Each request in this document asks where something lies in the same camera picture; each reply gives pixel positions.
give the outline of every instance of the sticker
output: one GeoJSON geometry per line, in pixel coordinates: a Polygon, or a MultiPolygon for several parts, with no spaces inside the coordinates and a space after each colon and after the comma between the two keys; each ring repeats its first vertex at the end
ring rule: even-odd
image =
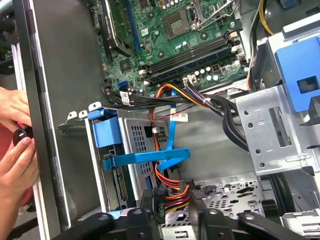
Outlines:
{"type": "Polygon", "coordinates": [[[175,108],[170,109],[170,121],[174,122],[183,122],[186,123],[188,122],[188,113],[176,113],[175,108]]]}
{"type": "Polygon", "coordinates": [[[128,105],[130,106],[130,99],[129,99],[129,94],[125,91],[120,91],[120,96],[121,96],[121,101],[123,105],[128,105]]]}
{"type": "Polygon", "coordinates": [[[148,28],[145,28],[145,29],[142,29],[142,30],[141,30],[141,36],[142,36],[142,37],[145,36],[145,35],[148,35],[148,34],[149,34],[148,28]]]}

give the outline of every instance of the cpu socket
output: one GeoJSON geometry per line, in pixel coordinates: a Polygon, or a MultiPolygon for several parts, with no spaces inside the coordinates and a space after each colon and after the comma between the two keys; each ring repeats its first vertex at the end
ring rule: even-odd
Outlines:
{"type": "Polygon", "coordinates": [[[173,39],[190,30],[190,24],[185,10],[180,10],[166,16],[162,21],[168,39],[173,39]]]}

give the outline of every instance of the motherboard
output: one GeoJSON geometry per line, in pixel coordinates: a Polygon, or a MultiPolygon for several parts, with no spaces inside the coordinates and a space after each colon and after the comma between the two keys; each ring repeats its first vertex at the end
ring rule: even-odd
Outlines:
{"type": "Polygon", "coordinates": [[[243,79],[238,0],[97,0],[104,87],[154,97],[186,81],[199,91],[243,79]]]}

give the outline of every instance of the cable tie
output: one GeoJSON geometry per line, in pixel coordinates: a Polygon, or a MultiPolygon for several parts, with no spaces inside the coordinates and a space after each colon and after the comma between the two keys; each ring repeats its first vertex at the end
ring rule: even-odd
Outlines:
{"type": "Polygon", "coordinates": [[[210,103],[211,102],[211,98],[207,97],[207,98],[203,99],[202,104],[205,105],[206,102],[210,103]]]}

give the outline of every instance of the black plastic handle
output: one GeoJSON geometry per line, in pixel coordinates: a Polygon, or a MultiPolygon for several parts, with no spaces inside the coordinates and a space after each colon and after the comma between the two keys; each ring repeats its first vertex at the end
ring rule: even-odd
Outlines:
{"type": "Polygon", "coordinates": [[[31,139],[33,139],[34,137],[32,127],[30,126],[27,126],[26,128],[17,129],[13,133],[13,138],[12,138],[13,145],[16,146],[22,139],[26,137],[29,137],[31,139]]]}

